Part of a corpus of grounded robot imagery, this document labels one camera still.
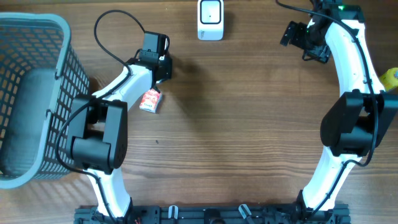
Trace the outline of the red white snack box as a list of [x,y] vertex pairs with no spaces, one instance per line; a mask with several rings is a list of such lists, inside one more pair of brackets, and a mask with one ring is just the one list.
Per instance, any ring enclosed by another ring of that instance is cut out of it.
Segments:
[[150,89],[144,93],[139,108],[143,111],[156,113],[157,107],[162,101],[162,97],[163,94],[161,92],[156,91],[155,89]]

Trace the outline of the yellow juice bottle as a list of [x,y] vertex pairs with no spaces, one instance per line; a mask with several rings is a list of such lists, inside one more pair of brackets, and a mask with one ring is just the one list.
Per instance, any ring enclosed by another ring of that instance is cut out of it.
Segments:
[[390,68],[379,77],[379,80],[382,83],[385,91],[392,91],[398,87],[397,71],[397,67]]

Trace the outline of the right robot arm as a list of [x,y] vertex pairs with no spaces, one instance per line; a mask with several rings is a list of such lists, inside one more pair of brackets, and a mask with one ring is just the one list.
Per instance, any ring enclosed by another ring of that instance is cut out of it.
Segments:
[[304,61],[333,58],[340,97],[322,119],[322,156],[297,199],[302,221],[336,211],[336,196],[350,171],[369,165],[397,114],[397,96],[385,90],[374,70],[361,8],[342,1],[312,1],[312,6],[303,10],[310,22],[290,22],[280,43],[302,49]]

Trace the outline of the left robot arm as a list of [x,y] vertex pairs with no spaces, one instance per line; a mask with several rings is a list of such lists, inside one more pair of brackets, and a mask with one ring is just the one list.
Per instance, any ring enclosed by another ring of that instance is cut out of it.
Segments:
[[75,223],[139,223],[123,180],[127,153],[127,114],[133,104],[158,83],[169,80],[168,52],[141,50],[102,90],[78,95],[68,124],[67,156],[90,179],[98,204],[75,210]]

